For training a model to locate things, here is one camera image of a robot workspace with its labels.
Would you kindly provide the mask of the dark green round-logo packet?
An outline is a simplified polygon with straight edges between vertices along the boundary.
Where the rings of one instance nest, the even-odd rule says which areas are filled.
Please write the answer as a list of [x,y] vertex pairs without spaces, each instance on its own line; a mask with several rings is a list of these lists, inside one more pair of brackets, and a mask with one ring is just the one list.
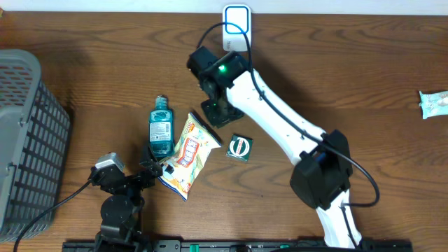
[[252,148],[252,139],[233,134],[227,148],[226,156],[241,162],[248,162]]

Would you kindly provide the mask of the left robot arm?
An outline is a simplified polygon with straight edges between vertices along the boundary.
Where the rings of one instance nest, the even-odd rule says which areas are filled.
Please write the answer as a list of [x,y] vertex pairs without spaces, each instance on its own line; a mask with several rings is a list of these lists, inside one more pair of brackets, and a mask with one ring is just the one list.
[[89,182],[109,193],[101,206],[101,226],[94,251],[152,251],[153,242],[141,233],[141,211],[145,199],[141,192],[155,185],[162,166],[150,144],[143,147],[139,164],[143,169],[125,175],[125,165],[117,153],[101,156],[91,168]]

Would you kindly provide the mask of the teal mouthwash bottle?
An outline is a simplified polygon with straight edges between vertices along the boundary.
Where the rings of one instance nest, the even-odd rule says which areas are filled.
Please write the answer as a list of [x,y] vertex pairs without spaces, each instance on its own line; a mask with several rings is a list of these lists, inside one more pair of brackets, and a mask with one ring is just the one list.
[[155,108],[150,112],[149,143],[157,159],[169,157],[174,153],[174,114],[168,107],[168,98],[159,95]]

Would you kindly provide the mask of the mint green wipes packet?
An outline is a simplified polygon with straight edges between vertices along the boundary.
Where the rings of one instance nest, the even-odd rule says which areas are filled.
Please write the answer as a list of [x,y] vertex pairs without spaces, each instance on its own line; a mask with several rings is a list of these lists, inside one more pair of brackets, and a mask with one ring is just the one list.
[[422,110],[422,118],[425,120],[434,116],[446,116],[447,110],[447,91],[433,94],[424,94],[419,91],[421,102],[419,106]]

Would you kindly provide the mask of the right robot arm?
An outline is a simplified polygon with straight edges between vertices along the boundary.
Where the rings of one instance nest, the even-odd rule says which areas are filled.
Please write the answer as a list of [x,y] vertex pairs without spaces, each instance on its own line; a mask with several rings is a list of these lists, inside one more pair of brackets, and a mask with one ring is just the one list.
[[242,116],[250,117],[294,166],[290,186],[316,210],[326,245],[358,248],[362,236],[349,201],[349,178],[356,163],[343,133],[326,133],[296,113],[237,52],[219,58],[202,46],[190,56],[188,68],[208,96],[201,107],[210,124],[222,127]]

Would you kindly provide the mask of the yellow chips bag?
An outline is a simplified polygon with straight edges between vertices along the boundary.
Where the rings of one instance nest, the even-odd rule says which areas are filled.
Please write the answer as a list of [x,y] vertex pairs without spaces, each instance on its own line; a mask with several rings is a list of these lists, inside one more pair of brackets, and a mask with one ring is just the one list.
[[172,175],[162,175],[160,182],[181,196],[188,199],[188,193],[203,170],[210,152],[220,148],[221,143],[197,119],[193,113],[188,118],[181,131],[180,139],[174,147],[174,154],[161,161],[161,166],[167,164],[175,168]]

